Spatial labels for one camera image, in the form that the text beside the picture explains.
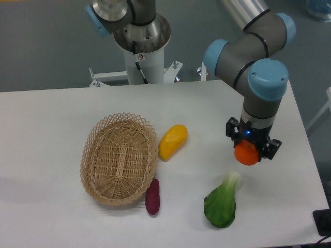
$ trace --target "yellow fruit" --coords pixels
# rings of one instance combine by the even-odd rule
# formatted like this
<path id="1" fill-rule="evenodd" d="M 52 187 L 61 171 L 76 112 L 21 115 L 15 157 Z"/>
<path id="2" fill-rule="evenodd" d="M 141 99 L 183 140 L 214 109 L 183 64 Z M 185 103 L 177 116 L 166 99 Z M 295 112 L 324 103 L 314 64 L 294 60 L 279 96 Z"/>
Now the yellow fruit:
<path id="1" fill-rule="evenodd" d="M 163 161 L 169 158 L 181 148 L 187 140 L 187 128 L 184 125 L 172 126 L 162 137 L 159 143 L 159 156 Z"/>

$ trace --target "orange fruit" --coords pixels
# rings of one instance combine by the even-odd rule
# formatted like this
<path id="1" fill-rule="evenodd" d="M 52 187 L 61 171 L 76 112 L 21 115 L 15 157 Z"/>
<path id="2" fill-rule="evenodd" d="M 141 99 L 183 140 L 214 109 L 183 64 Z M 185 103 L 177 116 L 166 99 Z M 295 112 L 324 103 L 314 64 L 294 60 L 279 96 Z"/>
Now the orange fruit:
<path id="1" fill-rule="evenodd" d="M 259 161 L 259 152 L 255 145 L 243 139 L 234 148 L 235 158 L 245 165 L 255 165 Z"/>

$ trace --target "woven basket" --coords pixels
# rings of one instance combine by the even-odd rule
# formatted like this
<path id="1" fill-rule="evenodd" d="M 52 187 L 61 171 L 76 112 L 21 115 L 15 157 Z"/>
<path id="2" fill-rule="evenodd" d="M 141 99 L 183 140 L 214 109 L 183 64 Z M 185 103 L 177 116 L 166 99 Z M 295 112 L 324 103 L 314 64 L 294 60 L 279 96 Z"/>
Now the woven basket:
<path id="1" fill-rule="evenodd" d="M 156 169 L 157 140 L 140 115 L 118 113 L 92 129 L 81 160 L 81 180 L 95 200 L 129 204 L 149 187 Z"/>

